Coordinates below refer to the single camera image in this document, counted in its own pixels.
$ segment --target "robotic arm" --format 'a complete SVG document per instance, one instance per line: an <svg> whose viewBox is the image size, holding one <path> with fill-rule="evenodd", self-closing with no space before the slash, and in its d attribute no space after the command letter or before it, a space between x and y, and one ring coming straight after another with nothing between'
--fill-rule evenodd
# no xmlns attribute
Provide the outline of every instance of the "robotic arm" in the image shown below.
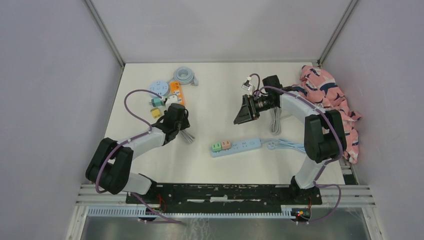
<svg viewBox="0 0 424 240"><path fill-rule="evenodd" d="M292 87L283 87L276 75L264 78L262 82L264 86L282 89L286 92L291 92L297 98L301 98L299 93L294 91ZM249 81L245 82L242 87L246 89L248 85L250 85ZM301 192L315 187L314 179L325 164L325 160L336 157L340 152L339 146L331 132L323 133L323 129L329 129L324 118L305 102L275 89L266 88L265 91L266 94L257 99L252 95L243 95L241 109L234 120L234 124L256 120L259 118L260 112L275 107L287 110L304 124L306 158L300 171L291 179L290 183L292 194L298 196L301 195ZM341 142L342 150L346 150L346 137L340 113L337 110L326 111L319 106L315 108L323 112L328 118Z"/></svg>
<svg viewBox="0 0 424 240"><path fill-rule="evenodd" d="M121 191L146 194L152 185L152 180L146 176L130 172L133 159L145 152L166 145L179 133L190 127L189 112L177 103L172 103L165 114L152 125L150 134L130 140L122 145L111 157L114 163L108 162L100 176L99 186L112 194ZM127 139L119 141L110 138L103 139L97 147L93 158L85 172L85 177L95 182L101 166L107 156L119 144Z"/></svg>

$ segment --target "power strip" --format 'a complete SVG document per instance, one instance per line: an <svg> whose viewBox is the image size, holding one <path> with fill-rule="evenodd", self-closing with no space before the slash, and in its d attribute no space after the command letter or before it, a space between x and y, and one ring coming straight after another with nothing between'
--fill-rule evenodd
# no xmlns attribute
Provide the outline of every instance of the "power strip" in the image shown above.
<svg viewBox="0 0 424 240"><path fill-rule="evenodd" d="M259 138L252 138L243 141L236 141L231 144L231 148L221 151L212 151L210 148L210 155L212 158L222 157L230 154L238 154L249 150L259 149L262 147L261 140Z"/></svg>

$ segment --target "white table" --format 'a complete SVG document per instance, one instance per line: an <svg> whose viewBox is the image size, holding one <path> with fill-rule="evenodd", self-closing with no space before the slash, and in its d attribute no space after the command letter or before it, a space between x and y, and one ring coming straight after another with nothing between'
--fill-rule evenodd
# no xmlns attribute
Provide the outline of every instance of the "white table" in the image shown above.
<svg viewBox="0 0 424 240"><path fill-rule="evenodd" d="M271 115L261 112L258 120L233 125L242 104L242 82L251 73L261 78L278 75L283 86L299 83L301 67L310 62L243 62L243 63L129 63L126 64L113 105L105 137L122 139L144 131L147 126L132 117L124 108L125 95L135 89L147 89L156 80L169 80L175 69L191 68L199 86L183 85L186 108L196 137L187 144L177 136L163 147L158 147L132 162L131 172L142 173L162 183L210 184L289 184L305 155L291 149L261 149L212 158L209 149L213 143L224 140L241 141L250 138L275 138L270 133ZM128 107L151 123L151 100L148 93L134 93L128 98ZM291 116L281 121L285 138L303 142L304 126ZM339 162L328 165L318 180L320 184L345 184Z"/></svg>

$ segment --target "round power strip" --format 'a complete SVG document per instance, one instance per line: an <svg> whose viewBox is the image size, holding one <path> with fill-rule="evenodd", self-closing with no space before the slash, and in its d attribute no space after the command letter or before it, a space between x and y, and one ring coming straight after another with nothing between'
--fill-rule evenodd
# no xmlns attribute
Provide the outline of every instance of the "round power strip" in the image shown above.
<svg viewBox="0 0 424 240"><path fill-rule="evenodd" d="M164 80L157 80L154 81L148 89L156 94L159 94L160 96L167 96L170 93L170 86L168 83ZM152 99L157 98L156 95L150 93L150 97Z"/></svg>

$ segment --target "patterned cloth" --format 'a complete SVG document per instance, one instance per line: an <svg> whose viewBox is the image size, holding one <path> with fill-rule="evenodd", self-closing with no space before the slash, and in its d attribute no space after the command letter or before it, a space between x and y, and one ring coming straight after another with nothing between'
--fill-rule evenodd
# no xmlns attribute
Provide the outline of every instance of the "patterned cloth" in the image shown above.
<svg viewBox="0 0 424 240"><path fill-rule="evenodd" d="M326 70L314 66L303 66L300 76L300 85L293 88L310 102L329 110L336 109L341 114L344 135L346 136L346 151L343 157L349 162L358 162L358 132L355 122L362 116L349 110L348 100L337 86L334 77Z"/></svg>

